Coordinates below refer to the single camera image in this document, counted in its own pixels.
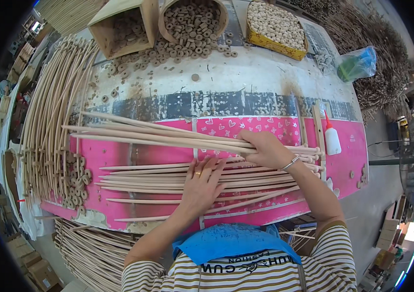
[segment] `cable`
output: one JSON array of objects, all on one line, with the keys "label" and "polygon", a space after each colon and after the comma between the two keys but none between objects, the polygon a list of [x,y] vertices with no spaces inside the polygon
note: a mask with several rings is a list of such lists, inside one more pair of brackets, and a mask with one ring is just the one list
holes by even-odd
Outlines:
[{"label": "cable", "polygon": [[370,144],[370,145],[368,145],[368,146],[367,146],[367,152],[369,152],[370,154],[374,155],[375,157],[379,157],[379,158],[389,157],[389,156],[395,155],[395,153],[397,153],[397,152],[400,150],[400,146],[398,146],[398,148],[396,149],[396,151],[393,151],[393,154],[386,155],[386,156],[379,156],[379,155],[375,155],[375,154],[373,154],[373,153],[369,150],[369,147],[370,147],[370,146],[372,146],[372,145],[377,145],[377,144],[380,144],[380,143],[387,143],[387,142],[403,142],[403,141],[404,141],[404,140],[391,140],[391,141],[381,141],[381,142],[372,143],[372,144]]}]

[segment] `white glue bottle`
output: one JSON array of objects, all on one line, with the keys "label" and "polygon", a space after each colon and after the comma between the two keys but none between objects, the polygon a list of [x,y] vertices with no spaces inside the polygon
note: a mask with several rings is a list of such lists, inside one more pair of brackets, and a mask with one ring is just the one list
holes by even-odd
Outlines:
[{"label": "white glue bottle", "polygon": [[333,128],[332,123],[328,119],[327,111],[325,112],[325,118],[327,119],[327,129],[325,131],[325,142],[327,146],[327,155],[334,155],[341,153],[340,140],[338,139],[338,133]]}]

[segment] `woman's left hand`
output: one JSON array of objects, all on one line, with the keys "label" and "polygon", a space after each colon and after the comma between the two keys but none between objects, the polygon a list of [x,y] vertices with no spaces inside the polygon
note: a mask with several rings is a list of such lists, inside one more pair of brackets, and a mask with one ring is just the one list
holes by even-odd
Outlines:
[{"label": "woman's left hand", "polygon": [[215,199],[225,188],[224,184],[218,184],[226,161],[218,158],[206,158],[197,164],[194,159],[187,170],[186,182],[184,183],[183,197],[178,209],[183,213],[197,218],[205,213]]}]

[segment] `striped shirt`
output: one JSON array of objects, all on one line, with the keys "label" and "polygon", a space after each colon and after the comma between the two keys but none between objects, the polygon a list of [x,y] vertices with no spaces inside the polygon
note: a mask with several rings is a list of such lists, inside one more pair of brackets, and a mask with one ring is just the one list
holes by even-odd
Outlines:
[{"label": "striped shirt", "polygon": [[[325,226],[310,256],[302,256],[308,291],[356,291],[351,242],[342,221]],[[301,291],[297,264],[279,250],[195,265],[180,253],[168,273],[162,265],[138,261],[122,272],[122,292],[130,291]]]}]

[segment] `concrete floor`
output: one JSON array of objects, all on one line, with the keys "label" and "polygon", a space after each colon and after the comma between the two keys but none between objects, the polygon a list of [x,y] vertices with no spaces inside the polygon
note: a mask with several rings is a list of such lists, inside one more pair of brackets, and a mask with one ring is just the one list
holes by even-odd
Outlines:
[{"label": "concrete floor", "polygon": [[[387,140],[385,116],[379,112],[374,118],[375,121],[368,122],[366,127],[367,145]],[[387,143],[373,145],[370,147],[370,151],[378,156],[392,154]],[[369,154],[369,160],[376,159],[380,158]],[[398,166],[370,166],[369,184],[340,201],[350,233],[358,283],[367,266],[372,263],[379,252],[379,248],[374,248],[373,245],[379,236],[383,211],[402,192]],[[50,262],[65,284],[75,279],[64,265],[64,260],[58,249],[55,248],[50,235],[38,237],[37,241],[31,242],[31,244],[42,257]]]}]

